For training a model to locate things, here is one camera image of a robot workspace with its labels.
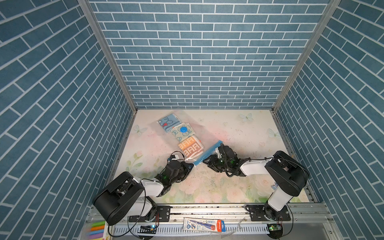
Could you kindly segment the clear vacuum bag blue zip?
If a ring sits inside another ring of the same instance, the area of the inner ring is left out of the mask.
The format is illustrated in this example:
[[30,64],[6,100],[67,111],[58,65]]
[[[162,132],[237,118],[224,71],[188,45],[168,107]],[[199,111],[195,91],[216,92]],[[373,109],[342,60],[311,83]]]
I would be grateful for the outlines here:
[[185,112],[171,112],[157,120],[166,137],[172,139],[188,163],[199,165],[213,155],[223,141]]

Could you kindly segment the blue cartoon towel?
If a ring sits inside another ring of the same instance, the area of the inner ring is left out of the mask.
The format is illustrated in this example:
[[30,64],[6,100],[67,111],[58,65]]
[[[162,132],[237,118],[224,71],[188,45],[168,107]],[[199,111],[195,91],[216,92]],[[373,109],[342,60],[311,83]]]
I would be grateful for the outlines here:
[[158,120],[158,123],[166,133],[169,133],[174,127],[181,124],[181,121],[175,114],[169,114]]

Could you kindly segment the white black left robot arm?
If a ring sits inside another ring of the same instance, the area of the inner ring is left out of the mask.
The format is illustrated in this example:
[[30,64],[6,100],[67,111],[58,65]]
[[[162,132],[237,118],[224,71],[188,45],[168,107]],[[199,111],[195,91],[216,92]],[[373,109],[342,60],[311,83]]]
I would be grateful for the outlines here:
[[93,198],[93,205],[110,226],[131,216],[153,221],[158,205],[152,197],[167,194],[172,185],[184,181],[193,168],[193,163],[171,160],[153,179],[137,179],[123,172]]

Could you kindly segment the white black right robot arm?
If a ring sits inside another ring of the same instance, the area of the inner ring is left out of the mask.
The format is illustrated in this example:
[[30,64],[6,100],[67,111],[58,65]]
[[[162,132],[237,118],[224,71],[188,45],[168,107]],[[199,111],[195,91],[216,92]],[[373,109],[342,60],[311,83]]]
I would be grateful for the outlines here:
[[287,203],[299,196],[310,177],[306,167],[283,151],[277,151],[269,158],[241,159],[223,143],[203,163],[217,173],[224,172],[229,178],[270,175],[278,185],[263,206],[264,216],[270,221],[283,216]]

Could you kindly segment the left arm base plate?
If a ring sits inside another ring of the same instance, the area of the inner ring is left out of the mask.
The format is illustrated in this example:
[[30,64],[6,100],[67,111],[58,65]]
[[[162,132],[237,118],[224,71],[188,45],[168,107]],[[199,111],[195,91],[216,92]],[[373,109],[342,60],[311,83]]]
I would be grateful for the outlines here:
[[129,215],[130,223],[143,223],[143,222],[169,222],[171,215],[171,206],[157,206],[152,207],[150,211],[145,216],[134,216]]

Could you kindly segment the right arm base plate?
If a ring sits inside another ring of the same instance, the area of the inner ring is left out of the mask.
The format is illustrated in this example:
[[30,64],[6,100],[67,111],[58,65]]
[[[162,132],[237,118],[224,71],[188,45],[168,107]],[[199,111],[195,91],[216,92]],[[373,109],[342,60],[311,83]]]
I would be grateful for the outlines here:
[[291,221],[291,215],[287,206],[284,206],[281,211],[276,211],[270,207],[267,203],[245,205],[245,209],[249,212],[252,222],[262,221]]

